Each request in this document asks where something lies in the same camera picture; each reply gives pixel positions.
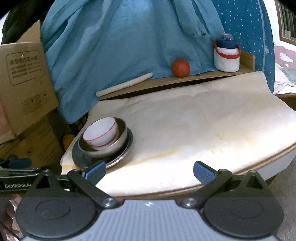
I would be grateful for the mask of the person's left hand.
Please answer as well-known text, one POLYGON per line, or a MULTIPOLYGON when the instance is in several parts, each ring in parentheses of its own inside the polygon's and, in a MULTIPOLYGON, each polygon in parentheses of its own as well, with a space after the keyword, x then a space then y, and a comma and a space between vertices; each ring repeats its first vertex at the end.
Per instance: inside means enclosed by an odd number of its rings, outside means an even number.
POLYGON ((6 235, 12 231, 15 209, 11 200, 15 201, 18 197, 18 194, 1 196, 1 240, 7 240, 6 235))

